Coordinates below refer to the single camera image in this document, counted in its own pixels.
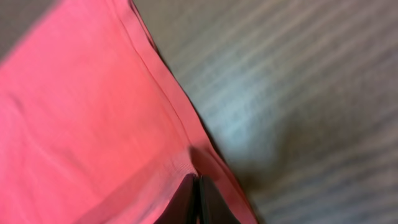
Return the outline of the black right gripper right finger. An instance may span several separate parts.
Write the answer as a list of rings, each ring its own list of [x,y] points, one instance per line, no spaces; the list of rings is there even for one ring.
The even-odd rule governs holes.
[[[200,224],[240,224],[208,176],[199,179]]]

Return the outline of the red t-shirt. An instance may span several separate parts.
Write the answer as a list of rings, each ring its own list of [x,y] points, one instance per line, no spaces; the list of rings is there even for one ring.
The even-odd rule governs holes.
[[[132,1],[59,1],[1,61],[2,223],[154,223],[187,175],[256,223]]]

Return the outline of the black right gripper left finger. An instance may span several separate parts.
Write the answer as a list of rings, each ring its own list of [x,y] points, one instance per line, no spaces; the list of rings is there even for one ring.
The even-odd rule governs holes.
[[[154,224],[196,224],[197,201],[197,177],[188,174]]]

